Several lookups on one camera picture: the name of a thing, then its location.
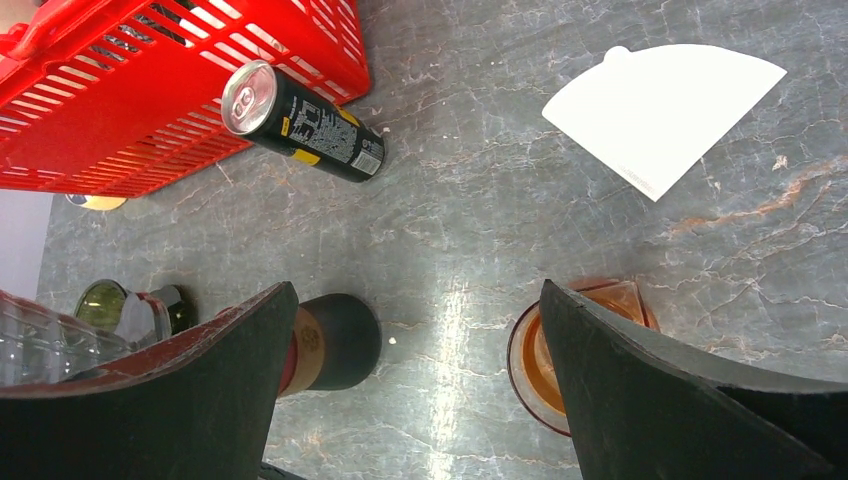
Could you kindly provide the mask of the white paper coffee filter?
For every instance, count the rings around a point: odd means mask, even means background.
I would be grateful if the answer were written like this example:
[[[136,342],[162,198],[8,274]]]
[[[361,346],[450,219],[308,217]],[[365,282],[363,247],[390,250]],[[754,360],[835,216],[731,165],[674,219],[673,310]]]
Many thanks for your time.
[[[542,115],[658,201],[786,73],[711,45],[615,46],[560,89]]]

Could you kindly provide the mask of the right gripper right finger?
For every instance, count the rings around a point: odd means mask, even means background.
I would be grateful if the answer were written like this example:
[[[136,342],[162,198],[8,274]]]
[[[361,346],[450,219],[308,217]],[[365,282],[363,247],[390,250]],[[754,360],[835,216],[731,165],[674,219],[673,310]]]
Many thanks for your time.
[[[847,386],[732,361],[546,281],[543,331],[586,479],[843,479]]]

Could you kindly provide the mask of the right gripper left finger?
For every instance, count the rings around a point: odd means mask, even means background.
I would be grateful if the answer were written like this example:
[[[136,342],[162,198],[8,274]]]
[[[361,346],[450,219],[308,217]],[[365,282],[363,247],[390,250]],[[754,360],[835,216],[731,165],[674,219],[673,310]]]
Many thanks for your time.
[[[3,388],[2,477],[262,477],[298,306],[280,282],[69,380]]]

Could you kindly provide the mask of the clear grey glass dripper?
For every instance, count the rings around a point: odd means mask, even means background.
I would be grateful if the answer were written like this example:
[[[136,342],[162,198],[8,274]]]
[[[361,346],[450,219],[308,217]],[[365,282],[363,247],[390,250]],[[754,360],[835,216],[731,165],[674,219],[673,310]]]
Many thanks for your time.
[[[154,345],[93,327],[31,300],[1,293],[1,385],[55,384]]]

